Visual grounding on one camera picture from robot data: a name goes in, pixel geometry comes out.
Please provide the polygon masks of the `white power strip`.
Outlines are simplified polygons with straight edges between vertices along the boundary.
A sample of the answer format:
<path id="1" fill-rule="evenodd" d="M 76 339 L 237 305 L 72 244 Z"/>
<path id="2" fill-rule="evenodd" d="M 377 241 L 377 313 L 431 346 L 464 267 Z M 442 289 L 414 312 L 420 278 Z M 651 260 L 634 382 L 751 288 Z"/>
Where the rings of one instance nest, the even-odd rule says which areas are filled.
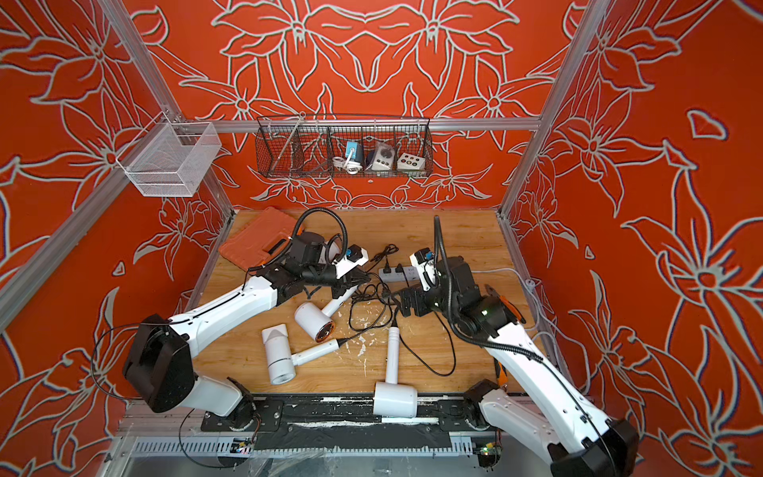
<path id="1" fill-rule="evenodd" d="M 396 268 L 390 268 L 389 270 L 386 270 L 385 268 L 380 268 L 378 270 L 379 277 L 381 280 L 387 283 L 395 283 L 395 282 L 407 282 L 407 283 L 413 283 L 416 281 L 419 281 L 419 275 L 413 266 L 404 266 L 400 270 L 397 270 Z"/>

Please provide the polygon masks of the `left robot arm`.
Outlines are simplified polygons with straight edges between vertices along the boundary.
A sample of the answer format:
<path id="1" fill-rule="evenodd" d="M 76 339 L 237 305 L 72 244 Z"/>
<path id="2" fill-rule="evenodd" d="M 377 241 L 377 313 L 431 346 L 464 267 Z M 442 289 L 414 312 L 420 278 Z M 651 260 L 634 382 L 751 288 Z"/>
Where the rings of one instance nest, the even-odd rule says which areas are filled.
<path id="1" fill-rule="evenodd" d="M 138 327 L 123 376 L 155 413 L 192 407 L 237 423 L 254 412 L 250 392 L 234 380 L 198 374 L 194 359 L 217 339 L 300 294 L 308 285 L 329 286 L 336 298 L 351 295 L 368 278 L 369 254 L 357 244 L 333 252 L 314 233 L 295 235 L 266 264 L 246 273 L 244 284 L 169 319 L 154 314 Z"/>

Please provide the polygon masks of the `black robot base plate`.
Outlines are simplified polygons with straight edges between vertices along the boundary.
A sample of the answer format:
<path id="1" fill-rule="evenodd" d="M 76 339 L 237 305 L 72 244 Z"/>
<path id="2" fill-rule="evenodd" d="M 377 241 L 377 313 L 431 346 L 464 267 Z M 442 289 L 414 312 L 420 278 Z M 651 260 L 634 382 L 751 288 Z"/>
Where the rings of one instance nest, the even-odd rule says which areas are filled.
<path id="1" fill-rule="evenodd" d="M 424 394 L 414 417 L 380 417 L 370 394 L 275 394 L 256 397 L 254 417 L 240 431 L 274 434 L 294 429 L 404 425 L 444 431 L 487 431 L 491 427 L 476 405 L 461 394 Z"/>

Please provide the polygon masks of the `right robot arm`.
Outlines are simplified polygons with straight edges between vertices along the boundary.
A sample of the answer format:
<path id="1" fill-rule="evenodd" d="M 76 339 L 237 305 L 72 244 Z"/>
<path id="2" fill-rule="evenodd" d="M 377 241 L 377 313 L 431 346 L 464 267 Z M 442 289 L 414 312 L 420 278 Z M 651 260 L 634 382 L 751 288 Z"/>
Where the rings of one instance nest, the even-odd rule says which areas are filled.
<path id="1" fill-rule="evenodd" d="M 470 389 L 487 425 L 514 437 L 540 457 L 554 476 L 629 476 L 639 434 L 584 397 L 528 334 L 519 310 L 491 286 L 476 283 L 463 258 L 437 258 L 424 248 L 411 255 L 424 307 L 440 313 L 453 334 L 485 349 L 532 399 L 529 409 L 499 387 Z"/>

